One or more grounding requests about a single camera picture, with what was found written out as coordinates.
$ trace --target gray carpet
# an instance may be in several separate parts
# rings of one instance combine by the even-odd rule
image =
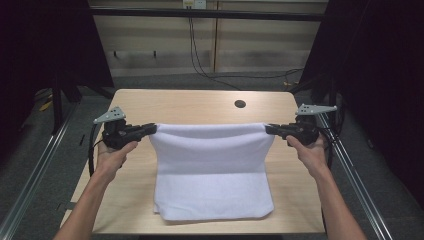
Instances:
[[[266,73],[266,76],[280,73]],[[265,73],[243,74],[264,76]],[[241,90],[256,91],[284,91],[284,81],[293,82],[299,75],[291,75],[288,79],[268,78],[254,79],[244,77],[219,78]],[[126,77],[114,79],[116,88],[144,88],[144,89],[211,89],[234,90],[233,87],[211,81],[197,74],[183,74],[153,77]],[[72,116],[68,130],[57,149],[46,174],[39,185],[24,218],[22,219],[14,239],[51,239],[59,228],[63,212],[57,211],[60,203],[71,199],[87,159],[87,141],[90,134],[91,122],[104,113],[110,100],[97,95],[91,90],[81,88],[83,99],[78,104]],[[308,92],[296,94],[296,101],[310,103]],[[31,174],[38,158],[50,138],[53,126],[52,108],[39,112],[38,107],[44,102],[45,96],[38,96],[39,100],[21,133],[20,144],[9,155],[8,164],[0,170],[0,219],[3,220],[7,211],[13,205]],[[401,182],[393,176],[387,168],[384,158],[378,150],[370,149],[367,145],[366,133],[347,111],[341,139],[350,154],[352,161],[362,177],[371,197],[386,219],[394,239],[422,239],[424,236],[424,214],[422,209],[408,194]],[[367,216],[356,197],[350,183],[347,181],[344,170],[337,159],[333,164],[333,174],[341,192],[360,225],[369,239],[377,239]],[[324,234],[287,234],[265,236],[118,236],[94,235],[93,239],[326,239]]]

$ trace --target white towel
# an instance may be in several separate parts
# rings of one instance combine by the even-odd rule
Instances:
[[[274,209],[263,123],[158,124],[155,209],[165,220],[260,218]]]

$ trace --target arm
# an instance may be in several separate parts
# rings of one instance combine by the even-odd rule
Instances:
[[[126,161],[126,154],[137,147],[137,142],[125,145],[119,151],[110,151],[103,142],[98,145],[97,167],[74,210],[54,239],[89,239],[106,188]]]
[[[327,167],[322,137],[310,146],[303,146],[292,136],[288,136],[287,141],[297,150],[299,160],[317,183],[328,239],[366,239]]]

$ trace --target wall socket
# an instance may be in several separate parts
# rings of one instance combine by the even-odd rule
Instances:
[[[206,0],[183,0],[183,9],[206,9]]]

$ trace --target wooden table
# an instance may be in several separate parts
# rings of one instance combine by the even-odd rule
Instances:
[[[235,106],[236,100],[246,103]],[[293,95],[282,92],[133,90],[116,92],[127,123],[226,124],[294,122]],[[156,153],[145,137],[110,184],[97,215],[95,233],[270,234],[324,232],[316,185],[293,148],[276,137],[266,157],[275,209],[260,220],[166,222],[153,213]],[[76,202],[89,179],[85,168],[72,197]],[[67,211],[63,221],[69,216]]]

